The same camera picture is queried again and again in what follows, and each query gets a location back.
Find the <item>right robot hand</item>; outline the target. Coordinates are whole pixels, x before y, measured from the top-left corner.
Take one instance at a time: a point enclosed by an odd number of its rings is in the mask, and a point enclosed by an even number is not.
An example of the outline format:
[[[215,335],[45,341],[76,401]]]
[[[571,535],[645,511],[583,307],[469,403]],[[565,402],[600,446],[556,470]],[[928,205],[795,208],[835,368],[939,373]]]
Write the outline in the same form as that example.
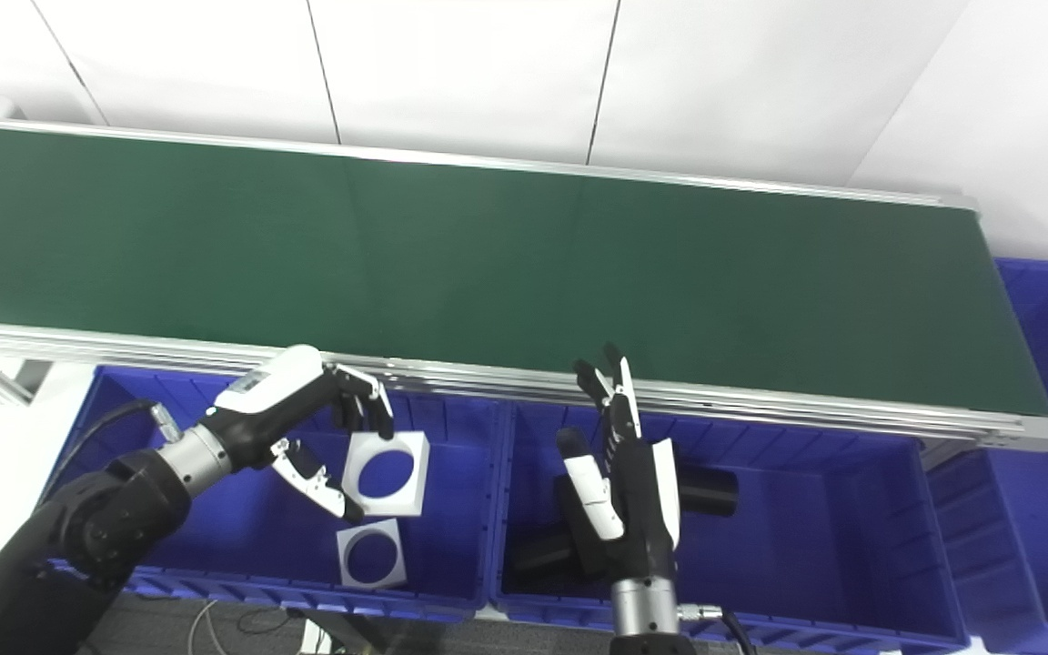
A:
[[[604,577],[609,583],[674,580],[680,539],[680,497],[670,445],[645,438],[630,363],[608,341],[606,377],[589,361],[574,362],[578,389],[601,414],[601,466],[578,428],[561,428],[556,449],[578,506],[601,543]]]

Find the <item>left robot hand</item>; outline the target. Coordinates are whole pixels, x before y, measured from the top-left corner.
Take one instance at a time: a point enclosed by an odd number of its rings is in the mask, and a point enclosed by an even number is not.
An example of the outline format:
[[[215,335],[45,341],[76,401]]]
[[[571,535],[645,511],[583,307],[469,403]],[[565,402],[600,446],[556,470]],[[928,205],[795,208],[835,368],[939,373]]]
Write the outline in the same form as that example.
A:
[[[337,362],[316,348],[296,345],[249,370],[217,395],[200,425],[216,437],[230,468],[270,466],[288,485],[324,511],[361,525],[361,503],[329,476],[311,447],[288,436],[323,408],[339,428],[367,425],[385,440],[394,438],[394,410],[378,378]]]

